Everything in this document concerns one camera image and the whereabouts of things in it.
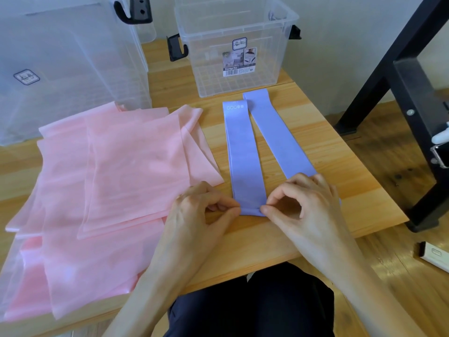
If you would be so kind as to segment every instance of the lavender exercise band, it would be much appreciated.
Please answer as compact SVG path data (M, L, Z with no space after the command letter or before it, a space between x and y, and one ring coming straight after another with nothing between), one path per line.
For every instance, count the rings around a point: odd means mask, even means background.
M259 208L267 196L246 101L224 101L223 113L232 193L240 215L264 216Z
M243 98L285 177L290 178L299 172L315 175L315 168L271 105L268 90L245 92Z

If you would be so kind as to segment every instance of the wooden floor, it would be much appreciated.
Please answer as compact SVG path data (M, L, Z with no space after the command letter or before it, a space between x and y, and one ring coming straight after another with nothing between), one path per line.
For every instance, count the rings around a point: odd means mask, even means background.
M337 119L338 115L328 118L331 123ZM402 209L411 207L435 183L396 102L379 104L358 133L345 140ZM400 225L360 238L357 243L371 267L428 337L449 337L449 274L415 256L416 243L424 240L449 251L449 214L430 231L414 234ZM303 258L291 262L334 290L337 337L368 336L351 305L328 279ZM100 337L108 324L74 331L73 337ZM153 336L162 336L167 326L164 317Z

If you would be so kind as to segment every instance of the pink latex sheet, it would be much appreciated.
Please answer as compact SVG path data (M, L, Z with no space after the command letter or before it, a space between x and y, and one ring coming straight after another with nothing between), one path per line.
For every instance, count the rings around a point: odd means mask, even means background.
M130 292L173 200L201 180L223 182L202 109L124 110L109 103L40 128L42 171L6 227L16 238L0 273L0 319L58 319Z

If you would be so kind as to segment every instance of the dark pants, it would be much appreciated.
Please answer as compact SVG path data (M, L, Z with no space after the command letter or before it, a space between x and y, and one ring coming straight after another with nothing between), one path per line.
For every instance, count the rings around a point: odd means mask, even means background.
M177 298L165 337L333 337L334 293L285 262Z

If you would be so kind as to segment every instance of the barcode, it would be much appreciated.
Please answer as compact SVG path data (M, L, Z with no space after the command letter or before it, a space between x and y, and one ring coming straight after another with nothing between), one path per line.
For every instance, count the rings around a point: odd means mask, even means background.
M239 70L229 70L229 71L224 71L224 73L225 73L225 77L227 77L228 75L239 74Z

